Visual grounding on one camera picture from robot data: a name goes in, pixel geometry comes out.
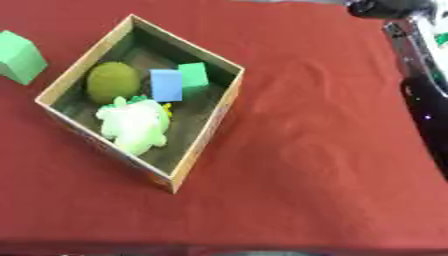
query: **light green plush toy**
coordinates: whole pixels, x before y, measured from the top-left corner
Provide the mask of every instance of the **light green plush toy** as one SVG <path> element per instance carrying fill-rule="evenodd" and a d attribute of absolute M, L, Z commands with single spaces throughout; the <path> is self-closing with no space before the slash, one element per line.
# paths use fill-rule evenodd
<path fill-rule="evenodd" d="M 132 155 L 139 156 L 153 145 L 162 147 L 167 143 L 164 133 L 170 124 L 168 111 L 145 96 L 134 97 L 128 103 L 117 97 L 113 104 L 101 107 L 96 117 L 103 120 L 101 135 Z"/>

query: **cardboard box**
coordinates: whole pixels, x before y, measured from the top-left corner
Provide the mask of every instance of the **cardboard box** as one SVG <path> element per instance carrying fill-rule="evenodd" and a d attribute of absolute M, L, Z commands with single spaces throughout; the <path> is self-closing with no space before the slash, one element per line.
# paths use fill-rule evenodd
<path fill-rule="evenodd" d="M 97 105 L 85 94 L 89 71 L 106 61 L 123 61 L 141 73 L 204 62 L 210 86 L 176 103 L 168 145 L 136 157 L 101 137 Z M 36 103 L 102 151 L 144 171 L 157 186 L 176 193 L 238 95 L 244 68 L 185 41 L 135 15 L 125 18 L 43 91 Z"/>

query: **red tablecloth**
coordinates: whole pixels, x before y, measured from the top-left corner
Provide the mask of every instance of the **red tablecloth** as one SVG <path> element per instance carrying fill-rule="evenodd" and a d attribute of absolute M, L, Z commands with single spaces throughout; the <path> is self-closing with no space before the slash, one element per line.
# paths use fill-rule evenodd
<path fill-rule="evenodd" d="M 448 247 L 448 186 L 403 103 L 381 22 L 327 5 L 227 0 L 0 8 L 0 30 L 33 40 L 50 64 L 28 87 L 0 78 L 0 250 Z M 33 102 L 129 13 L 247 67 L 240 98 L 176 196 Z"/>

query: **tennis ball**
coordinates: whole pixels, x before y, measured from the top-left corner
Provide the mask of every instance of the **tennis ball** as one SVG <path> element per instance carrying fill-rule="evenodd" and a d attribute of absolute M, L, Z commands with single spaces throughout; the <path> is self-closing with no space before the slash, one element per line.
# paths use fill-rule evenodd
<path fill-rule="evenodd" d="M 137 70 L 121 62 L 103 63 L 87 77 L 87 94 L 98 104 L 110 104 L 118 96 L 134 96 L 140 86 Z"/>

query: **green cube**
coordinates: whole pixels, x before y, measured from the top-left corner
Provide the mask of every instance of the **green cube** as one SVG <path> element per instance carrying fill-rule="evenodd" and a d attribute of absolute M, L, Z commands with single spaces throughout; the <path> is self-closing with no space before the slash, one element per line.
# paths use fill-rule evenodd
<path fill-rule="evenodd" d="M 190 63 L 179 65 L 179 71 L 182 73 L 182 88 L 206 86 L 209 84 L 205 64 Z"/>
<path fill-rule="evenodd" d="M 28 85 L 47 67 L 36 46 L 10 31 L 0 33 L 0 75 Z"/>

